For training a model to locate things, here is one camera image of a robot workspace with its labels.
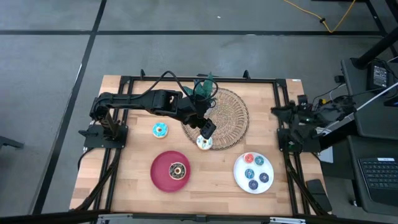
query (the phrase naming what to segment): woven round mat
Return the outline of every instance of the woven round mat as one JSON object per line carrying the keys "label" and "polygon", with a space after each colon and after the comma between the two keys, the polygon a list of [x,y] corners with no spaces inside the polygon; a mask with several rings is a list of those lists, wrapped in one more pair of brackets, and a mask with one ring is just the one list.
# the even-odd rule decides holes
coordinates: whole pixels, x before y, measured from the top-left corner
{"label": "woven round mat", "polygon": [[[210,118],[217,126],[213,135],[213,147],[210,150],[222,150],[234,146],[246,134],[249,127],[249,112],[243,100],[234,92],[219,88],[214,96],[216,105],[210,108],[205,118]],[[182,125],[188,138],[196,144],[200,129]]]}

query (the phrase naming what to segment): wooden tabletop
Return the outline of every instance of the wooden tabletop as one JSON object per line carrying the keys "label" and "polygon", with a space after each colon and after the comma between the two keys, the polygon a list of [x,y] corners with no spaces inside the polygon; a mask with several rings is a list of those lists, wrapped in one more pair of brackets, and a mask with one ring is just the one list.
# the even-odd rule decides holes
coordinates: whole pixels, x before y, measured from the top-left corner
{"label": "wooden tabletop", "polygon": [[[117,93],[119,75],[105,75],[100,93]],[[135,81],[133,93],[142,93],[153,82]],[[193,87],[193,83],[182,83]],[[129,132],[122,150],[111,210],[113,212],[194,213],[217,215],[291,215],[291,205],[283,155],[279,151],[276,129],[277,118],[271,114],[275,105],[272,85],[268,83],[218,83],[239,95],[249,110],[249,129],[239,144],[224,151],[202,151],[184,134],[180,122],[172,118],[130,110],[127,119]],[[179,90],[175,82],[160,82],[154,89]],[[287,80],[289,98],[297,100],[303,94],[300,80]],[[164,139],[152,135],[156,122],[169,126]],[[165,193],[150,179],[152,161],[161,152],[183,153],[191,165],[188,184],[180,191]],[[245,152],[266,156],[274,168],[274,182],[270,189],[258,195],[239,188],[233,176],[235,160]],[[95,149],[82,160],[70,208],[82,203],[93,190],[100,176],[104,149]],[[301,154],[305,180],[320,179],[320,163],[311,154]],[[104,208],[108,186],[104,188],[100,208]],[[302,203],[296,186],[299,211]]]}

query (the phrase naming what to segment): yellow cable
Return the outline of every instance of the yellow cable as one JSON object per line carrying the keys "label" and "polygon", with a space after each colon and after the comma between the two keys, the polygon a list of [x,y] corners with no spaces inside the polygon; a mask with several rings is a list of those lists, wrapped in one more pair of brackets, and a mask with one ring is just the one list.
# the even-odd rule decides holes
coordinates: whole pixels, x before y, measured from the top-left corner
{"label": "yellow cable", "polygon": [[[296,7],[297,9],[300,9],[300,10],[303,11],[303,12],[306,12],[306,13],[308,13],[308,14],[311,14],[311,15],[313,15],[313,16],[318,17],[319,19],[322,19],[322,17],[316,15],[315,13],[310,12],[310,11],[305,10],[305,9],[302,9],[301,7],[298,7],[298,5],[292,3],[292,2],[290,2],[290,1],[288,1],[288,0],[284,0],[284,1],[287,2],[287,3],[289,3],[289,4],[291,4],[292,6]],[[337,30],[337,28],[338,28],[338,27],[340,26],[340,24],[343,22],[343,20],[344,20],[345,17],[347,16],[347,14],[350,12],[351,8],[354,6],[355,1],[356,1],[356,0],[353,0],[353,2],[351,3],[351,5],[350,5],[349,8],[347,9],[346,13],[343,15],[343,17],[340,19],[339,23],[337,23],[337,26],[336,26],[332,31],[329,29],[328,24],[326,24],[326,21],[323,21],[323,22],[322,22],[322,24],[326,27],[326,29],[328,29],[329,33],[332,34],[334,31]]]}

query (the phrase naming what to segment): keyboard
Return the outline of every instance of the keyboard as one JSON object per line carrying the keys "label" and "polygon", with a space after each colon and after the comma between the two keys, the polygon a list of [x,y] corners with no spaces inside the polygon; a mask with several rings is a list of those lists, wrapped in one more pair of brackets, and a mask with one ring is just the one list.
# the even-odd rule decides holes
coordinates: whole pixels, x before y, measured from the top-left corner
{"label": "keyboard", "polygon": [[371,200],[398,207],[398,158],[358,159],[358,163]]}

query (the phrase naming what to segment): white plate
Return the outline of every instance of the white plate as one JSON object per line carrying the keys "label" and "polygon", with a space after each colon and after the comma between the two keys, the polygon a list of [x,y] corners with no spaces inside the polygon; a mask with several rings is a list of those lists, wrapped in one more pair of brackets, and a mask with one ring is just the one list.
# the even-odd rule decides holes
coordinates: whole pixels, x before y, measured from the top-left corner
{"label": "white plate", "polygon": [[[251,162],[250,164],[245,162],[243,159],[243,156],[248,153],[251,153],[254,158],[256,158],[257,156],[262,156],[262,158],[264,159],[264,164],[259,166],[254,161]],[[241,156],[239,156],[235,161],[235,165],[234,165],[235,181],[246,192],[249,192],[251,194],[263,193],[271,187],[271,185],[274,181],[274,169],[272,168],[272,165],[269,162],[269,160],[265,156],[261,155],[260,153],[247,152],[245,154],[242,154]],[[244,172],[246,171],[246,169],[252,169],[254,171],[253,178],[248,179],[244,175]],[[269,180],[266,183],[261,182],[260,178],[259,178],[260,174],[263,172],[265,172],[269,176]],[[256,190],[252,190],[249,188],[250,180],[255,180],[259,184],[259,186]]]}

